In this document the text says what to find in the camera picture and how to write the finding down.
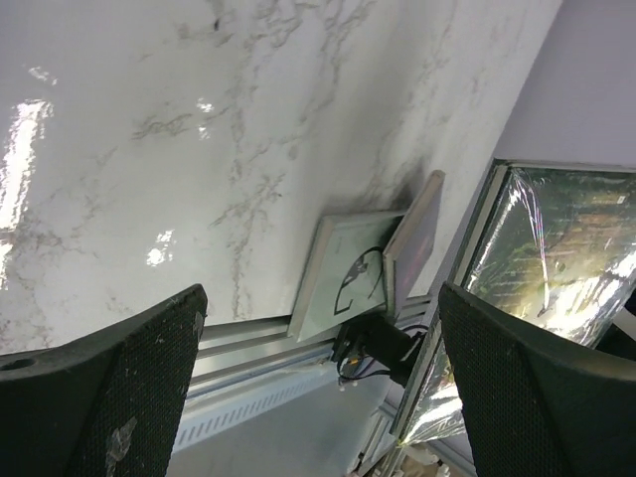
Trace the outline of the purple Robinson Crusoe book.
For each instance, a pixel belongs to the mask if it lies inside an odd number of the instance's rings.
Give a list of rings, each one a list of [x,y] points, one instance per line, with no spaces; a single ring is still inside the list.
[[[435,243],[445,173],[433,171],[384,249],[387,314],[398,317]]]

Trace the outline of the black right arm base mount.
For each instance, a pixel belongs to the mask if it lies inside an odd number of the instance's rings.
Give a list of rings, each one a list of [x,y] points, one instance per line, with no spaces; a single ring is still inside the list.
[[[379,314],[363,315],[346,322],[340,329],[332,348],[331,361],[341,383],[354,383],[370,377],[386,376],[405,388],[415,367],[429,327],[423,324],[399,328]],[[369,366],[380,364],[382,369],[354,375],[345,368],[355,369],[365,359]]]

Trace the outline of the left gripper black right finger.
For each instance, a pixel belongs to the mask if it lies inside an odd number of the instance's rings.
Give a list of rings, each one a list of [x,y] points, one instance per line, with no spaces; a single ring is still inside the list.
[[[586,348],[450,283],[439,315],[478,475],[634,475],[633,339]]]

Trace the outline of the green yellow Alice book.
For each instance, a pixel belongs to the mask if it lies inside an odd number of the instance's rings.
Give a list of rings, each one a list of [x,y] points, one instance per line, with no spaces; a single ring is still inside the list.
[[[635,171],[493,161],[447,281],[594,347],[635,287]]]

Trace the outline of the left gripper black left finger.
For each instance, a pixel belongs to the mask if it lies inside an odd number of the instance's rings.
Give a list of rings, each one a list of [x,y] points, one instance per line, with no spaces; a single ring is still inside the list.
[[[63,346],[2,355],[2,475],[165,475],[207,306],[194,284]]]

